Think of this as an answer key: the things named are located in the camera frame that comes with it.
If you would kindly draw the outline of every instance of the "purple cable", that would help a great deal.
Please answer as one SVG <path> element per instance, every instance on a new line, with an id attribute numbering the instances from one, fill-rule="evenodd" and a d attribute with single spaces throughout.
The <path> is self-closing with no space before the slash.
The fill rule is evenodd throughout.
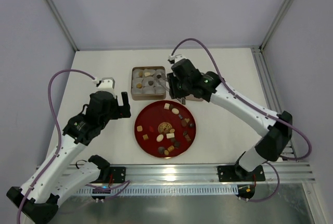
<path id="1" fill-rule="evenodd" d="M 174 53 L 176 52 L 176 50 L 185 42 L 187 41 L 194 41 L 194 42 L 197 42 L 198 44 L 201 45 L 201 47 L 207 52 L 208 56 L 210 57 L 210 59 L 212 60 L 213 62 L 213 65 L 215 67 L 215 70 L 217 72 L 217 74 L 219 75 L 220 77 L 220 80 L 222 82 L 222 84 L 225 86 L 225 88 L 230 92 L 231 95 L 233 95 L 234 97 L 236 97 L 237 99 L 239 99 L 241 102 L 243 102 L 244 104 L 246 104 L 247 106 L 249 106 L 250 108 L 254 109 L 255 111 L 257 111 L 258 113 L 260 113 L 261 115 L 264 115 L 264 116 L 267 116 L 268 118 L 271 118 L 277 122 L 280 122 L 284 125 L 286 125 L 287 127 L 291 128 L 292 130 L 294 130 L 295 132 L 299 133 L 306 141 L 309 149 L 308 149 L 308 152 L 301 156 L 301 157 L 296 157 L 293 158 L 293 157 L 286 157 L 286 156 L 283 156 L 283 155 L 280 155 L 281 158 L 284 158 L 284 159 L 288 159 L 288 160 L 302 160 L 302 159 L 305 159 L 307 158 L 311 152 L 312 152 L 312 145 L 311 145 L 311 142 L 310 140 L 308 139 L 308 137 L 302 132 L 300 131 L 299 129 L 297 129 L 296 127 L 294 127 L 293 125 L 277 118 L 277 117 L 274 117 L 274 116 L 270 116 L 270 115 L 267 115 L 264 111 L 258 109 L 257 107 L 255 107 L 254 105 L 252 105 L 251 103 L 249 103 L 248 101 L 246 101 L 245 99 L 243 99 L 242 97 L 240 97 L 239 95 L 237 95 L 229 86 L 228 84 L 226 83 L 226 81 L 224 80 L 224 78 L 222 77 L 221 73 L 220 73 L 220 70 L 212 56 L 212 54 L 210 53 L 210 51 L 208 50 L 208 48 L 201 42 L 199 41 L 198 39 L 195 39 L 195 38 L 187 38 L 187 39 L 184 39 L 182 40 L 180 43 L 178 43 L 178 45 L 175 47 L 175 49 L 172 51 L 171 55 L 174 55 Z"/>
<path id="2" fill-rule="evenodd" d="M 17 224 L 21 224 L 21 212 L 22 212 L 22 209 L 23 209 L 23 205 L 25 203 L 25 201 L 27 200 L 30 192 L 32 191 L 33 187 L 35 186 L 35 184 L 37 183 L 38 179 L 43 175 L 43 173 L 47 170 L 47 168 L 52 164 L 52 162 L 55 160 L 55 158 L 57 157 L 57 155 L 59 154 L 59 151 L 60 151 L 60 148 L 61 148 L 61 129 L 60 129 L 60 126 L 59 126 L 59 123 L 58 123 L 58 120 L 57 120 L 57 115 L 54 111 L 54 108 L 53 108 L 53 104 L 52 104 L 52 98 L 51 98 L 51 86 L 52 86 L 52 83 L 53 83 L 53 80 L 61 73 L 65 73 L 65 72 L 78 72 L 78 73 L 81 73 L 81 74 L 85 74 L 86 76 L 89 76 L 91 79 L 95 79 L 91 74 L 88 74 L 87 72 L 84 72 L 82 70 L 77 70 L 77 69 L 64 69 L 64 70 L 61 70 L 57 73 L 55 73 L 49 83 L 48 83 L 48 88 L 47 88 L 47 97 L 48 97 L 48 104 L 50 106 L 50 110 L 51 110 L 51 114 L 52 114 L 52 117 L 54 119 L 54 122 L 55 122 L 55 125 L 56 125 L 56 128 L 57 128 L 57 132 L 58 132 L 58 147 L 56 149 L 56 152 L 53 154 L 52 158 L 50 159 L 50 161 L 46 164 L 46 166 L 41 170 L 41 172 L 36 176 L 36 178 L 32 181 L 29 189 L 27 190 L 27 192 L 25 193 L 22 201 L 21 201 L 21 204 L 19 206 L 19 209 L 18 209 L 18 212 L 17 212 L 17 215 L 16 215 L 16 222 Z"/>
<path id="3" fill-rule="evenodd" d="M 116 193 L 116 194 L 114 194 L 114 195 L 112 195 L 112 196 L 106 198 L 104 201 L 106 202 L 106 201 L 109 201 L 109 200 L 111 200 L 111 199 L 116 198 L 118 195 L 120 195 L 120 194 L 121 194 L 121 193 L 122 193 L 122 192 L 123 192 L 128 186 L 129 186 L 129 184 L 130 184 L 130 181 L 125 181 L 125 182 L 123 182 L 122 184 L 120 184 L 120 185 L 118 185 L 118 186 L 114 186 L 114 187 L 108 189 L 108 190 L 113 190 L 113 189 L 116 189 L 116 188 L 119 188 L 119 187 L 125 185 L 125 186 L 124 186 L 124 187 L 123 187 L 118 193 Z M 78 208 L 75 209 L 75 210 L 68 211 L 68 212 L 59 212 L 59 214 L 61 214 L 61 215 L 73 214 L 73 213 L 75 213 L 76 211 L 78 211 L 78 210 L 84 208 L 85 206 L 90 205 L 91 203 L 94 203 L 94 202 L 95 202 L 95 201 L 89 201 L 89 202 L 83 204 L 82 206 L 78 207 Z"/>
<path id="4" fill-rule="evenodd" d="M 265 163 L 268 164 L 268 165 L 270 165 L 271 168 L 274 170 L 274 172 L 275 172 L 275 174 L 276 174 L 276 179 L 277 179 L 276 189 L 274 190 L 274 192 L 273 192 L 270 196 L 267 196 L 266 198 L 259 199 L 259 200 L 248 200 L 248 202 L 259 203 L 259 202 L 267 201 L 267 200 L 269 200 L 270 198 L 272 198 L 274 195 L 276 195 L 276 194 L 277 194 L 277 191 L 278 191 L 279 188 L 280 188 L 280 176 L 279 176 L 279 173 L 277 172 L 276 168 L 275 168 L 272 164 L 270 164 L 270 163 L 268 163 L 268 162 L 265 162 Z"/>

